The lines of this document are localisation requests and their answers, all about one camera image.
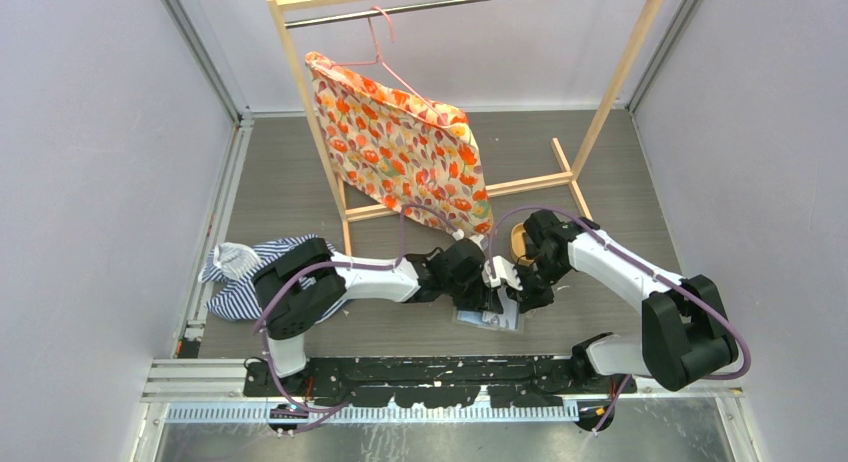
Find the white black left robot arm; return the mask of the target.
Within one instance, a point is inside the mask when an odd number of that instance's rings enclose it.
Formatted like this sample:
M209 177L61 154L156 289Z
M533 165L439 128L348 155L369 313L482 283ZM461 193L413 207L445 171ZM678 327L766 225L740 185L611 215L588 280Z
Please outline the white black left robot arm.
M341 303L382 299L432 302L449 297L456 309L500 312L497 291L486 285L482 249L462 239L446 249L403 254L395 260L351 257L309 239L252 276L268 352L268 382L280 394L298 394L307 380L305 333Z

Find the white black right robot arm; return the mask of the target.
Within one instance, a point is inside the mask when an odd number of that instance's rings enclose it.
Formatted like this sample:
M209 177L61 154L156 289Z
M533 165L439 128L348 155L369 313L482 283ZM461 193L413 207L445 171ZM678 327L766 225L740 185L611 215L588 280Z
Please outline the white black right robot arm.
M529 262L518 267L522 288L510 295L520 312L552 304L554 284L580 272L640 318L637 336L602 333L573 346L570 374L580 390L596 392L611 375L635 375L677 391L703 378L731 379L748 370L718 287L708 277L686 278L652 265L583 217L564 222L551 210L538 210L523 229Z

